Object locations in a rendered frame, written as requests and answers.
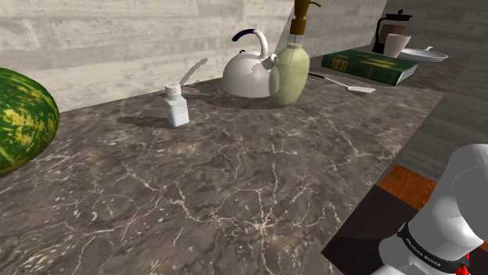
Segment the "white salt shaker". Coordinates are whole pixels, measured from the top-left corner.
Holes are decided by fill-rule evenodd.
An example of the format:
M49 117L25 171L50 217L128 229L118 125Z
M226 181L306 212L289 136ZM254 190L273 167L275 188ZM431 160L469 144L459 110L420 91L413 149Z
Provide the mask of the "white salt shaker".
M173 127L180 127L189 123L188 105L181 94L181 85L179 83L166 84L165 95L164 101L169 123Z

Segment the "green soap dispenser bottle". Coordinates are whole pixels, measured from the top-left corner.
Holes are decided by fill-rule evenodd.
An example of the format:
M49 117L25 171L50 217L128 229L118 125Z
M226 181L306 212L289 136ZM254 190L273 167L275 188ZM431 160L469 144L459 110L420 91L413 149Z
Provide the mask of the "green soap dispenser bottle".
M280 107L294 103L307 82L310 57L303 48L309 5L321 5L313 0L294 0L294 17L291 19L286 46L277 54L274 74L279 76L278 90L271 96Z

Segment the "green hardcover book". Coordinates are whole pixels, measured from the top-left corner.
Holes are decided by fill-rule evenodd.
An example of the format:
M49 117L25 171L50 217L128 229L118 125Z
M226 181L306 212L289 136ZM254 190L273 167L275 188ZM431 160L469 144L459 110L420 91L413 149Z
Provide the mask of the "green hardcover book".
M321 66L396 86L410 77L418 64L413 61L348 49L323 55Z

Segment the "white cup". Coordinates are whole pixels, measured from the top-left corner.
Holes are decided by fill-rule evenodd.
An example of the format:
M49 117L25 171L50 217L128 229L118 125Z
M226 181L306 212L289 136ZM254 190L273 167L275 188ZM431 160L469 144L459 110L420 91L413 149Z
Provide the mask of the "white cup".
M410 41L411 36L405 34L388 34L383 55L396 58Z

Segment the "black french press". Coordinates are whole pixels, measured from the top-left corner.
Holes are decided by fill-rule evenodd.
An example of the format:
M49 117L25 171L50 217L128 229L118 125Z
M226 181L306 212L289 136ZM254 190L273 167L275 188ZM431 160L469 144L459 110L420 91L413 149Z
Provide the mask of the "black french press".
M389 34L403 34L405 31L406 27L404 25L382 23L383 20L407 22L411 17L412 15L403 14L403 10L399 9L397 13L387 13L384 17L380 18L375 30L375 43L372 51L382 54L384 52L387 36Z

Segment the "green striped watermelon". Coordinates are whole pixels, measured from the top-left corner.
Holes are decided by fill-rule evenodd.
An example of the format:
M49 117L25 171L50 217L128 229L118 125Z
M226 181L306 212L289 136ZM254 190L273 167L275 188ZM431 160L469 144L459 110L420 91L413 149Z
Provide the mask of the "green striped watermelon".
M46 88L0 67L0 176L42 153L58 127L59 109Z

